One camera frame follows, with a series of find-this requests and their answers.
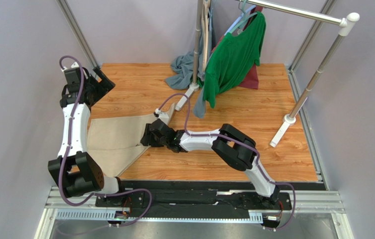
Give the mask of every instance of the gray wall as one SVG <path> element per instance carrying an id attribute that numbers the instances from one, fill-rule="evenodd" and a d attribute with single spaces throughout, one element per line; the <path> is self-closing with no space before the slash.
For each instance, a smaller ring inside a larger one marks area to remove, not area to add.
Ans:
<path id="1" fill-rule="evenodd" d="M 239 2 L 213 0 L 219 39 L 240 15 Z M 325 0 L 277 0 L 320 11 Z M 194 46 L 197 0 L 68 0 L 100 63 L 171 62 Z M 313 21 L 270 9 L 262 63 L 290 64 Z"/>
<path id="2" fill-rule="evenodd" d="M 375 1 L 340 0 L 333 15 L 360 13 L 305 108 L 326 178 L 339 190 L 355 238 L 375 238 Z M 325 25 L 296 74 L 304 88 L 337 34 Z"/>
<path id="3" fill-rule="evenodd" d="M 62 140 L 65 54 L 87 62 L 56 1 L 0 1 L 0 238 L 34 237 Z"/>

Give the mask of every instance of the fabric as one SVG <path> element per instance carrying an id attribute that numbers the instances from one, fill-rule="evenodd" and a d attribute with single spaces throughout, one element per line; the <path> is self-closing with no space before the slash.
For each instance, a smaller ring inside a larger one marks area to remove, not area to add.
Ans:
<path id="1" fill-rule="evenodd" d="M 211 3 L 209 9 L 209 31 L 208 31 L 208 49 L 213 49 L 217 44 L 215 37 L 215 30 L 213 24 L 213 12 L 214 12 L 214 3 Z M 198 67 L 198 78 L 202 81 L 205 80 L 205 72 L 202 71 L 203 68 L 203 29 L 201 29 L 201 37 L 199 40 L 199 67 Z M 211 56 L 211 51 L 208 51 L 208 59 Z M 176 73 L 176 75 L 168 77 L 165 79 L 165 82 L 168 86 L 175 90 L 184 90 L 188 89 L 190 83 L 192 82 L 193 76 L 193 59 L 194 59 L 194 50 L 188 52 L 186 55 L 178 56 L 171 63 L 171 69 Z M 203 100 L 203 97 L 198 98 L 193 108 L 193 114 L 196 117 L 203 118 L 205 116 L 206 104 Z"/>
<path id="2" fill-rule="evenodd" d="M 261 12 L 254 17 L 242 34 L 227 33 L 210 58 L 206 68 L 203 99 L 215 107 L 216 95 L 238 86 L 259 57 L 265 34 L 265 17 Z"/>
<path id="3" fill-rule="evenodd" d="M 169 120 L 175 104 L 167 111 Z M 155 115 L 92 119 L 87 135 L 89 155 L 109 177 L 120 176 L 148 148 L 140 144 L 146 123 L 156 120 Z"/>
<path id="4" fill-rule="evenodd" d="M 252 9 L 250 11 L 250 14 L 254 13 L 254 12 L 262 12 L 262 10 L 264 9 L 264 7 L 262 6 L 256 6 L 254 9 Z M 248 19 L 248 22 L 246 23 L 245 27 L 243 28 L 243 31 L 246 30 L 246 28 L 249 26 L 249 24 L 252 22 L 252 18 L 249 18 Z"/>
<path id="5" fill-rule="evenodd" d="M 217 43 L 217 46 L 212 49 L 212 52 L 218 47 L 220 42 L 223 40 L 224 36 L 220 38 Z M 246 74 L 243 81 L 239 84 L 240 87 L 248 88 L 248 89 L 258 89 L 259 80 L 258 80 L 258 73 L 256 72 L 256 64 L 254 63 L 248 73 Z"/>

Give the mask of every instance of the metal pole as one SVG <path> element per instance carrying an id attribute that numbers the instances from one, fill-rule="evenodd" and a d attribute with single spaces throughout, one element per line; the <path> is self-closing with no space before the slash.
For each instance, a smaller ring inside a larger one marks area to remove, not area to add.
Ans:
<path id="1" fill-rule="evenodd" d="M 335 2 L 337 0 L 326 0 L 323 7 L 321 8 L 320 13 L 322 14 L 329 14 L 332 10 L 333 6 L 335 5 Z M 321 21 L 315 21 L 310 29 L 310 31 L 307 34 L 307 37 L 305 38 L 304 42 L 302 43 L 301 47 L 299 48 L 299 51 L 296 53 L 295 58 L 293 58 L 292 64 L 290 64 L 289 71 L 295 72 L 296 69 L 299 66 L 299 63 L 301 62 L 302 58 L 305 55 L 306 50 L 308 49 L 311 42 L 314 40 L 315 36 L 317 35 L 317 32 L 321 29 L 321 26 L 323 25 L 323 22 Z"/>
<path id="2" fill-rule="evenodd" d="M 323 61 L 321 62 L 320 66 L 315 71 L 313 77 L 311 78 L 310 82 L 308 83 L 307 87 L 305 88 L 304 92 L 302 92 L 301 97 L 299 98 L 298 102 L 296 102 L 295 107 L 290 111 L 289 118 L 293 119 L 298 114 L 299 110 L 302 108 L 302 105 L 308 98 L 308 94 L 311 92 L 312 88 L 314 87 L 315 83 L 317 82 L 318 78 L 320 77 L 321 73 L 324 71 L 324 67 L 332 58 L 333 53 L 338 49 L 339 45 L 341 44 L 342 40 L 345 36 L 338 35 L 336 37 L 335 42 L 333 42 L 332 46 L 330 47 L 329 51 L 327 52 L 326 56 L 324 57 Z"/>
<path id="3" fill-rule="evenodd" d="M 66 0 L 56 0 L 93 68 L 100 67 Z"/>
<path id="4" fill-rule="evenodd" d="M 339 18 L 335 18 L 332 16 L 324 15 L 321 13 L 302 10 L 302 9 L 298 9 L 294 7 L 284 6 L 284 5 L 280 5 L 280 4 L 276 4 L 276 3 L 268 2 L 268 1 L 260 1 L 260 0 L 246 0 L 246 1 L 247 3 L 263 6 L 265 8 L 273 9 L 276 11 L 290 13 L 293 15 L 302 16 L 302 17 L 306 17 L 306 18 L 310 18 L 310 19 L 314 19 L 314 20 L 318 20 L 322 22 L 331 23 L 331 24 L 338 25 L 341 27 L 345 27 L 344 19 L 339 19 Z"/>
<path id="5" fill-rule="evenodd" d="M 198 11 L 196 13 L 196 35 L 195 35 L 195 51 L 193 55 L 193 84 L 198 83 L 199 68 L 199 41 L 201 40 L 201 17 L 203 11 L 203 0 L 198 0 Z"/>

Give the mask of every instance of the wooden floor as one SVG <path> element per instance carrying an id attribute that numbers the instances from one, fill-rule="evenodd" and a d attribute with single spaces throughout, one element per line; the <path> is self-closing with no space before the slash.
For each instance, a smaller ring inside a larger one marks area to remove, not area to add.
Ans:
<path id="1" fill-rule="evenodd" d="M 176 91 L 164 79 L 174 73 L 169 64 L 104 64 L 103 72 L 116 87 L 92 108 L 91 118 L 150 114 Z M 256 141 L 261 161 L 276 181 L 316 181 L 317 176 L 299 117 L 276 148 L 269 146 L 294 104 L 292 90 L 282 64 L 257 68 L 259 90 L 236 87 L 217 96 L 214 109 L 207 103 L 204 119 L 193 114 L 187 128 L 214 130 L 230 123 Z M 192 108 L 199 92 L 192 97 Z M 164 107 L 180 98 L 175 97 Z M 182 129 L 187 106 L 176 112 L 169 126 Z M 212 151 L 173 153 L 166 148 L 150 148 L 121 176 L 147 180 L 222 180 L 248 181 L 243 172 L 229 167 Z"/>

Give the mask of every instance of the hanger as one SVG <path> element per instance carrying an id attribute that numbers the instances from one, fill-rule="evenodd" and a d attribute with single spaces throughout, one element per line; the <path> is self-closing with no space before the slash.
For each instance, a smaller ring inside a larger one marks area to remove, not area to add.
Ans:
<path id="1" fill-rule="evenodd" d="M 241 15 L 235 20 L 235 22 L 233 22 L 233 24 L 229 27 L 229 29 L 227 29 L 226 33 L 224 33 L 224 36 L 225 36 L 227 33 L 229 33 L 229 32 L 231 33 L 231 32 L 232 32 L 231 30 L 233 30 L 233 28 L 236 26 L 236 24 L 238 24 L 241 20 L 243 20 L 245 14 L 248 13 L 248 12 L 250 12 L 250 11 L 252 11 L 252 9 L 254 9 L 254 8 L 256 7 L 255 5 L 252 5 L 252 6 L 250 6 L 246 11 L 244 11 L 244 7 L 245 7 L 245 4 L 246 4 L 246 0 L 244 1 L 244 4 L 243 4 L 242 9 L 240 9 L 240 2 L 239 2 L 239 6 L 238 6 L 238 8 L 239 8 L 239 10 L 240 10 L 242 13 L 241 13 Z"/>
<path id="2" fill-rule="evenodd" d="M 204 31 L 204 48 L 203 48 L 203 62 L 202 71 L 205 71 L 206 64 L 208 62 L 208 42 L 209 42 L 209 7 L 211 5 L 211 0 L 203 0 L 203 12 L 202 12 L 202 29 Z"/>
<path id="3" fill-rule="evenodd" d="M 238 28 L 239 28 L 240 26 L 242 26 L 245 22 L 247 22 L 249 18 L 251 18 L 251 17 L 253 17 L 253 16 L 257 15 L 257 14 L 258 14 L 258 12 L 254 12 L 254 13 L 250 14 L 249 16 L 247 16 L 246 18 L 244 18 L 242 21 L 240 21 L 238 24 L 236 24 L 236 25 L 233 27 L 233 29 L 231 29 L 229 32 L 230 32 L 230 33 L 233 33 L 236 29 L 238 29 Z"/>

